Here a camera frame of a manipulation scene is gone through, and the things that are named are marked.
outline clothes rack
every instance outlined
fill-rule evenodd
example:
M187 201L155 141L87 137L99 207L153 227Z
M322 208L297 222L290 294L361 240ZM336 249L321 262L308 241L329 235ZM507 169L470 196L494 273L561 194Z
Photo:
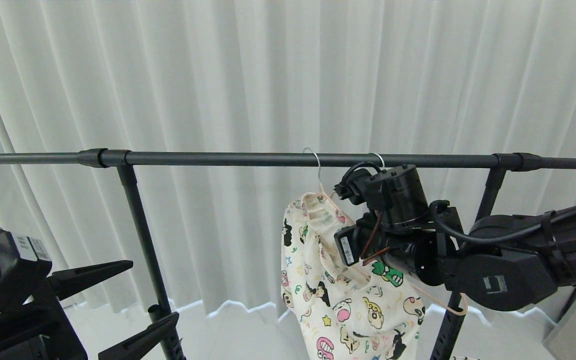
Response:
M386 167L414 164L420 168L489 169L477 219L489 216L499 189L508 171L534 171L538 169L576 169L576 158L541 157L532 153L494 153L492 155L420 155L381 153ZM350 167L359 162L381 164L374 153L247 153L247 152L138 152L91 148L79 152L0 153L0 165L80 164L83 166L116 167L124 187L128 206L137 230L146 267L155 289L157 304L148 312L153 322L166 317L172 310L168 302L162 271L153 246L146 214L137 186L133 166L237 166L237 167ZM448 306L459 311L461 295L453 292ZM430 360L448 360L451 357L464 316L447 311L437 335ZM161 346L167 360L183 360L179 336L170 333Z

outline yellow star print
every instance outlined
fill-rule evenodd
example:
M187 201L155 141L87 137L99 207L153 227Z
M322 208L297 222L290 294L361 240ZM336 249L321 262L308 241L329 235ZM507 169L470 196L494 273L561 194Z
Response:
M324 326L329 327L332 325L332 319L328 317L328 315L324 315L324 317L322 317L321 319L324 322Z

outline white curtain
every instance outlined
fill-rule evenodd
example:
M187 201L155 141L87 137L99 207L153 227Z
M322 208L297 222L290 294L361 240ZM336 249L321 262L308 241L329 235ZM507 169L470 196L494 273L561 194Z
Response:
M0 152L306 146L576 157L576 1L0 1ZM317 170L136 171L175 306L281 304L283 210ZM469 228L487 171L420 175ZM574 204L576 170L538 170L510 173L494 212ZM92 307L154 302L113 169L0 166L0 227L44 239L55 269L133 260Z

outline barcode label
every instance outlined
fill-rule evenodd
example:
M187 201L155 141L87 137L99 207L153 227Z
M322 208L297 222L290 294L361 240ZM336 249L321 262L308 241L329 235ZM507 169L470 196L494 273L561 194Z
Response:
M345 256L346 264L352 264L355 262L355 258L353 256L353 251L350 249L350 243L348 242L348 237L344 236L339 239L341 243L341 248L343 248L343 256Z
M36 262L37 255L35 255L35 251L33 250L32 246L30 246L28 237L13 233L10 233L10 235L12 235L14 244L16 244L16 250L19 251L19 258Z
M28 237L28 239L30 239L30 244L32 244L32 248L34 249L34 253L37 254L37 258L46 260L46 262L51 262L50 256L48 256L48 251L46 251L46 248L44 247L44 243L34 237Z

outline robotic arm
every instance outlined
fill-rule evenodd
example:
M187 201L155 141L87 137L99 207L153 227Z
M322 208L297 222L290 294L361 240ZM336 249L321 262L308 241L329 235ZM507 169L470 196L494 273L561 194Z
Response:
M368 207L356 225L335 235L347 266L377 258L426 285L443 284L504 312L576 286L576 206L539 216L487 216L466 235L448 201L428 204L414 165L380 170L362 162L334 191Z

